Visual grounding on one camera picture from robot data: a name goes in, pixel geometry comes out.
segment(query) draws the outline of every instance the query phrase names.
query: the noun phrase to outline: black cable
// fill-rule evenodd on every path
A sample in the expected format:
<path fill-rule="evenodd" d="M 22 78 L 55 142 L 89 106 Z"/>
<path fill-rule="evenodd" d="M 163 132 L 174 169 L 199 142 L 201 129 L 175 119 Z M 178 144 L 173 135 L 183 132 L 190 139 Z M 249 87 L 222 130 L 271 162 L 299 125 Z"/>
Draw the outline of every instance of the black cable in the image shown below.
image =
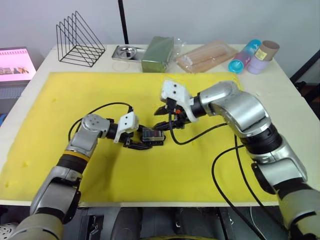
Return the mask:
<path fill-rule="evenodd" d="M 254 225 L 252 225 L 248 219 L 246 219 L 246 217 L 232 204 L 232 202 L 227 198 L 227 196 L 224 194 L 224 192 L 221 190 L 216 177 L 215 177 L 215 165 L 218 161 L 218 159 L 225 153 L 230 152 L 232 150 L 235 149 L 239 149 L 239 148 L 243 148 L 243 145 L 237 146 L 237 147 L 232 147 L 229 148 L 223 152 L 221 152 L 218 156 L 216 156 L 216 158 L 214 159 L 213 163 L 212 163 L 212 167 L 211 167 L 211 175 L 212 175 L 212 179 L 214 182 L 215 187 L 218 189 L 219 193 L 221 194 L 221 196 L 223 197 L 223 199 L 230 205 L 230 207 L 232 208 L 232 210 L 248 225 L 249 228 L 251 228 L 251 230 L 261 239 L 261 240 L 266 240 L 264 238 L 264 236 L 255 228 Z"/>
<path fill-rule="evenodd" d="M 188 144 L 188 143 L 192 142 L 193 140 L 196 140 L 197 138 L 200 138 L 201 136 L 203 136 L 203 135 L 205 135 L 206 133 L 210 132 L 211 130 L 216 129 L 216 128 L 219 128 L 219 127 L 222 127 L 222 126 L 226 126 L 226 125 L 227 125 L 226 123 L 221 123 L 221 124 L 215 125 L 215 126 L 213 126 L 213 127 L 208 128 L 207 130 L 203 131 L 202 133 L 198 134 L 197 136 L 194 136 L 193 138 L 189 139 L 188 141 L 179 142 L 179 141 L 176 139 L 176 137 L 175 137 L 174 130 L 173 130 L 173 127 L 172 127 L 171 113 L 169 113 L 169 129 L 170 129 L 170 134 L 171 134 L 171 137 L 172 137 L 173 141 L 174 141 L 176 144 L 178 144 L 178 145 Z"/>
<path fill-rule="evenodd" d="M 110 105 L 125 105 L 125 106 L 128 106 L 128 113 L 129 113 L 129 112 L 132 112 L 132 111 L 134 110 L 134 108 L 133 108 L 130 104 L 128 104 L 128 103 L 126 103 L 126 102 L 117 101 L 117 102 L 110 102 L 110 103 L 104 104 L 104 105 L 102 105 L 102 106 L 99 106 L 99 107 L 93 109 L 92 111 L 90 111 L 89 113 L 87 113 L 87 115 L 88 115 L 88 114 L 93 114 L 94 112 L 96 112 L 96 111 L 98 111 L 98 110 L 100 110 L 100 109 L 102 109 L 102 108 L 104 108 L 104 107 L 110 106 Z M 81 120 L 82 120 L 82 118 L 78 119 L 78 120 L 77 120 L 76 122 L 74 122 L 73 125 L 71 126 L 71 128 L 70 128 L 70 130 L 69 130 L 69 132 L 68 132 L 68 142 L 70 142 L 70 140 L 71 140 L 72 130 L 73 130 L 74 127 L 77 125 L 77 123 L 79 123 L 79 124 L 78 124 L 75 132 L 78 132 L 78 130 L 79 130 L 80 126 L 81 126 Z"/>
<path fill-rule="evenodd" d="M 243 181 L 246 185 L 246 187 L 248 188 L 249 192 L 251 193 L 251 195 L 253 196 L 253 198 L 256 200 L 256 202 L 260 205 L 260 207 L 262 208 L 262 210 L 282 229 L 284 230 L 286 233 L 288 233 L 288 230 L 286 229 L 286 227 L 281 223 L 279 222 L 275 216 L 273 216 L 271 214 L 271 212 L 269 212 L 266 207 L 262 204 L 262 202 L 259 200 L 259 198 L 256 196 L 256 194 L 254 193 L 254 191 L 252 190 L 252 188 L 250 187 L 249 183 L 248 183 L 248 180 L 246 178 L 246 175 L 245 175 L 245 172 L 244 172 L 244 169 L 242 167 L 242 163 L 241 163 L 241 160 L 240 160 L 240 155 L 239 155 L 239 150 L 238 150 L 238 141 L 237 141 L 237 136 L 234 135 L 234 146 L 235 146 L 235 154 L 236 154 L 236 158 L 238 160 L 238 163 L 239 163 L 239 168 L 240 168 L 240 171 L 241 171 L 241 175 L 242 175 L 242 178 L 243 178 Z"/>
<path fill-rule="evenodd" d="M 72 130 L 74 129 L 74 127 L 77 125 L 77 123 L 81 123 L 81 120 L 82 118 L 78 119 L 76 122 L 74 122 L 71 126 L 71 128 L 69 129 L 69 132 L 68 132 L 68 142 L 70 142 L 70 139 L 71 139 L 71 132 Z"/>

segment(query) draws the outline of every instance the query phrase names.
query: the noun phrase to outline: black connector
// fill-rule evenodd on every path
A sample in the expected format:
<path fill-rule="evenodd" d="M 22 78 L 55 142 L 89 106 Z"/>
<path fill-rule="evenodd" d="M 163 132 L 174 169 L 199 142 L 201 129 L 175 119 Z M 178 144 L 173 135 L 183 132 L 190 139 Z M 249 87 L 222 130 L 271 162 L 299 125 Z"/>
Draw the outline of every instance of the black connector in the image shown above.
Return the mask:
<path fill-rule="evenodd" d="M 129 109 L 128 109 L 128 112 L 127 112 L 127 113 L 131 113 L 131 112 L 134 111 L 134 108 L 133 108 L 132 106 L 129 106 L 128 108 L 129 108 Z"/>
<path fill-rule="evenodd" d="M 177 101 L 171 98 L 166 100 L 167 111 L 168 113 L 174 114 L 176 112 Z"/>
<path fill-rule="evenodd" d="M 118 124 L 110 121 L 109 130 L 106 134 L 107 139 L 115 139 L 118 130 Z"/>
<path fill-rule="evenodd" d="M 82 174 L 87 166 L 87 163 L 88 162 L 81 157 L 63 154 L 60 157 L 57 166 L 65 167 L 67 169 L 71 169 Z"/>
<path fill-rule="evenodd" d="M 193 98 L 193 105 L 191 105 L 191 111 L 196 118 L 199 118 L 207 114 L 205 109 L 202 107 L 199 93 L 197 96 Z"/>
<path fill-rule="evenodd" d="M 273 124 L 255 136 L 243 137 L 240 140 L 252 154 L 270 153 L 282 144 L 282 137 Z"/>

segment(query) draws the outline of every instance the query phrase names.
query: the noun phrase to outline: pink screen display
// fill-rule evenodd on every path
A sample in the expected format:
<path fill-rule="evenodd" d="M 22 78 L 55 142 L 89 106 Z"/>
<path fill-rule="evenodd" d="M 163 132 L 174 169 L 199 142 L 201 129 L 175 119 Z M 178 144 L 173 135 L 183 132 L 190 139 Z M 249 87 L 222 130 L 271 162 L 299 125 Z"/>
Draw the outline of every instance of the pink screen display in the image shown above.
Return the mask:
<path fill-rule="evenodd" d="M 35 73 L 26 48 L 0 49 L 0 82 L 31 80 Z"/>

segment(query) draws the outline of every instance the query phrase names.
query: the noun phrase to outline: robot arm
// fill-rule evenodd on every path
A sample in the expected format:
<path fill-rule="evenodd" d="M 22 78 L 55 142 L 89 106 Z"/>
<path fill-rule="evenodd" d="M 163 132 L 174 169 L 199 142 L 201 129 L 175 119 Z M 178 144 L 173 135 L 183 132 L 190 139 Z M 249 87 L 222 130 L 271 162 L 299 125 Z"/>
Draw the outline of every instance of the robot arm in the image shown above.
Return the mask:
<path fill-rule="evenodd" d="M 257 98 L 239 90 L 233 81 L 219 82 L 192 97 L 184 86 L 168 80 L 163 84 L 161 100 L 166 105 L 155 115 L 175 115 L 175 128 L 204 115 L 222 116 L 246 147 L 262 189 L 277 195 L 291 236 L 320 238 L 320 192 L 306 184 L 305 167 Z M 169 130 L 169 124 L 160 122 L 154 129 Z"/>
<path fill-rule="evenodd" d="M 85 116 L 79 131 L 34 197 L 30 216 L 19 224 L 10 239 L 61 240 L 63 224 L 68 223 L 77 210 L 82 174 L 96 148 L 98 138 L 113 139 L 115 143 L 124 143 L 124 147 L 138 150 L 150 148 L 133 143 L 130 139 L 131 133 L 138 128 L 139 121 L 133 111 L 122 116 L 118 124 L 96 114 Z"/>

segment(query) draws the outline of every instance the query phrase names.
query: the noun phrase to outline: yellow foam mat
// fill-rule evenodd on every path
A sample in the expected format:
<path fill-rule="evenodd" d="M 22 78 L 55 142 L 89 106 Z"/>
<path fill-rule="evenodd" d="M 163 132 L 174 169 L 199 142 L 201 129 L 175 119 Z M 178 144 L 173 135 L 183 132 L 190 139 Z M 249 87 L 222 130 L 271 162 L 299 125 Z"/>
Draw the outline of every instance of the yellow foam mat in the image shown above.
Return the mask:
<path fill-rule="evenodd" d="M 63 154 L 73 122 L 103 104 L 131 104 L 140 124 L 148 127 L 167 121 L 167 115 L 153 115 L 163 106 L 160 92 L 165 77 L 186 85 L 193 96 L 219 81 L 238 83 L 232 73 L 51 73 L 9 151 L 0 175 L 0 199 L 31 201 Z M 113 105 L 97 114 L 117 122 L 126 112 L 126 106 Z M 182 142 L 222 122 L 220 116 L 204 116 L 174 132 Z M 213 183 L 211 166 L 219 153 L 234 147 L 231 129 L 220 127 L 183 146 L 176 145 L 169 132 L 165 134 L 164 146 L 145 151 L 100 139 L 83 173 L 81 202 L 223 202 Z M 274 196 L 259 187 L 245 149 L 239 152 L 260 200 L 274 201 Z M 215 172 L 232 201 L 253 201 L 234 151 L 219 159 Z"/>

